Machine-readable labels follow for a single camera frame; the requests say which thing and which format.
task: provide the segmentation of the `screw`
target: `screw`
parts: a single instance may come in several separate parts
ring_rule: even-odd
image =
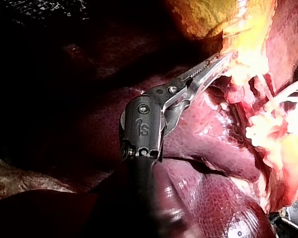
[[[178,91],[178,88],[176,86],[170,86],[168,90],[169,90],[169,93],[175,94]]]
[[[141,114],[147,114],[149,111],[150,111],[150,108],[146,104],[141,104],[138,107],[138,112],[140,112]]]

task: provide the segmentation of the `white fibrous tissue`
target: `white fibrous tissue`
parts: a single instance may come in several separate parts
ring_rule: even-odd
[[[250,117],[246,137],[253,146],[265,150],[264,163],[275,171],[276,179],[294,188],[291,195],[298,199],[298,96],[291,96],[295,92],[298,81],[269,100],[258,115]],[[285,112],[280,105],[283,102],[292,102],[295,107]]]

